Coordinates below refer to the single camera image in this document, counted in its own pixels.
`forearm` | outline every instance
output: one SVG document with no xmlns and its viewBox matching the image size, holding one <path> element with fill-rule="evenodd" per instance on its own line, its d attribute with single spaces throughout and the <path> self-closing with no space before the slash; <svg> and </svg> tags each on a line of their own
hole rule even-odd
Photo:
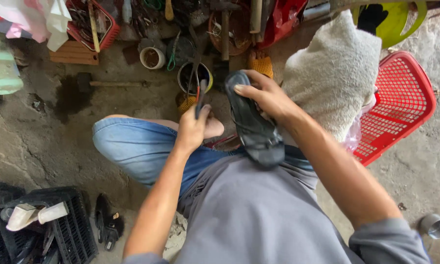
<svg viewBox="0 0 440 264">
<path fill-rule="evenodd" d="M 355 229 L 382 219 L 402 218 L 386 190 L 314 119 L 297 107 L 287 121 L 286 129 Z"/>
<path fill-rule="evenodd" d="M 182 172 L 189 153 L 174 147 L 155 185 L 142 204 L 126 241 L 123 257 L 153 252 L 162 255 L 176 212 Z"/>
</svg>

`concrete floor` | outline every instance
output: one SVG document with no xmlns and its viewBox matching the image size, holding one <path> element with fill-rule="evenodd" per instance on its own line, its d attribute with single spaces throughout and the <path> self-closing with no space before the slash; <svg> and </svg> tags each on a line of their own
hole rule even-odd
<svg viewBox="0 0 440 264">
<path fill-rule="evenodd" d="M 437 109 L 427 123 L 368 166 L 394 200 L 404 203 L 404 216 L 413 226 L 427 213 L 440 214 L 440 16 L 429 16 L 396 48 L 410 51 L 425 69 L 434 90 L 439 91 Z M 306 47 L 318 27 L 304 25 L 269 50 L 277 82 L 282 80 L 286 59 Z M 177 121 L 176 71 L 150 71 L 141 63 L 127 66 L 121 50 L 129 44 L 123 42 L 100 54 L 100 66 L 51 63 L 45 45 L 23 39 L 11 43 L 30 56 L 30 65 L 21 71 L 24 89 L 4 96 L 0 104 L 0 181 L 27 190 L 74 185 L 87 191 L 93 204 L 99 193 L 105 193 L 126 219 L 126 232 L 114 252 L 100 247 L 93 263 L 117 263 L 147 190 L 98 153 L 92 143 L 92 125 L 111 114 Z M 231 64 L 232 69 L 241 69 L 246 66 L 246 57 L 235 57 Z M 145 81 L 146 86 L 99 87 L 91 98 L 69 103 L 65 98 L 71 96 L 66 91 L 72 80 L 66 76 L 80 71 L 91 72 L 94 80 Z M 31 107 L 36 96 L 45 103 L 41 111 Z M 226 96 L 211 91 L 209 100 L 225 124 L 224 136 L 232 134 Z M 322 185 L 316 192 L 323 210 L 347 240 L 353 231 L 350 223 Z M 170 258 L 181 247 L 186 225 L 181 216 L 175 217 L 165 257 Z M 433 261 L 440 263 L 440 239 L 424 237 L 424 241 Z"/>
</svg>

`denim shorts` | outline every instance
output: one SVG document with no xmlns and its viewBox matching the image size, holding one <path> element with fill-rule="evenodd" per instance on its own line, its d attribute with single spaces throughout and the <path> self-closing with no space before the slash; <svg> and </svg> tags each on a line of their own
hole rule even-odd
<svg viewBox="0 0 440 264">
<path fill-rule="evenodd" d="M 155 184 L 173 149 L 176 135 L 175 130 L 164 125 L 130 117 L 109 117 L 93 126 L 93 142 L 98 151 L 148 188 Z M 285 162 L 312 171 L 299 149 L 290 147 L 286 147 Z M 197 148 L 184 167 L 180 197 L 201 171 L 219 159 L 237 154 L 244 155 L 245 152 L 242 148 L 235 151 L 219 151 L 204 146 Z"/>
</svg>

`hand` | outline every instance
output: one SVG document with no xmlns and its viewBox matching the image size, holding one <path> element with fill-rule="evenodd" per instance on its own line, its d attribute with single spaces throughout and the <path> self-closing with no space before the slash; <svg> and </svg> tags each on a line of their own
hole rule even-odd
<svg viewBox="0 0 440 264">
<path fill-rule="evenodd" d="M 190 155 L 202 144 L 210 109 L 210 105 L 204 105 L 196 120 L 196 105 L 193 105 L 181 116 L 174 149 Z"/>
<path fill-rule="evenodd" d="M 243 72 L 252 80 L 252 83 L 258 84 L 258 88 L 236 85 L 235 92 L 256 101 L 259 107 L 280 125 L 285 126 L 287 117 L 302 111 L 273 79 L 253 69 L 244 69 Z"/>
</svg>

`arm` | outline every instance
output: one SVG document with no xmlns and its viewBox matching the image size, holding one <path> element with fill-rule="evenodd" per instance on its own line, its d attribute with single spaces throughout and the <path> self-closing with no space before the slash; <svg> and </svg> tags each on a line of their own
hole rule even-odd
<svg viewBox="0 0 440 264">
<path fill-rule="evenodd" d="M 287 129 L 354 229 L 383 219 L 402 218 L 396 203 L 370 172 L 293 103 L 275 81 L 254 70 L 245 72 L 262 90 L 236 86 L 236 93 L 255 100 Z"/>
<path fill-rule="evenodd" d="M 178 204 L 184 166 L 190 154 L 202 144 L 210 109 L 210 105 L 205 105 L 198 120 L 194 117 L 195 106 L 182 115 L 173 150 L 140 207 L 126 241 L 123 258 L 138 253 L 162 256 Z"/>
</svg>

